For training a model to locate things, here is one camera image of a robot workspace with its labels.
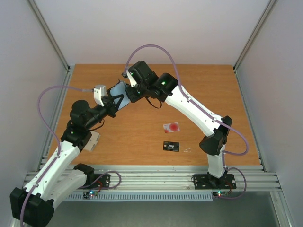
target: wooden surface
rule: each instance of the wooden surface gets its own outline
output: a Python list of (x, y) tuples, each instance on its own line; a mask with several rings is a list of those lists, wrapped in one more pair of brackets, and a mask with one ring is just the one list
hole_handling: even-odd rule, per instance
[[(158, 76), (164, 72), (175, 75), (171, 65), (150, 65)], [(107, 88), (123, 79), (123, 65), (76, 65), (70, 86), (93, 88), (104, 84)], [(243, 133), (250, 143), (250, 152), (243, 157), (226, 157), (228, 165), (259, 165), (250, 126), (244, 111), (237, 81), (230, 65), (178, 65), (181, 81), (187, 91), (213, 112), (233, 119), (232, 126)], [(71, 105), (87, 100), (95, 106), (93, 94), (69, 90), (64, 102), (56, 134), (61, 137), (70, 119)], [(178, 122), (180, 131), (164, 133), (163, 124)], [(93, 152), (82, 151), (73, 164), (120, 165), (207, 165), (206, 154), (199, 142), (204, 137), (199, 128), (175, 108), (163, 104), (161, 109), (150, 106), (145, 99), (130, 103), (106, 117), (105, 125), (97, 130), (101, 138)], [(163, 141), (180, 143), (179, 152), (163, 151)], [(242, 139), (230, 132), (226, 149), (236, 153), (245, 150)]]

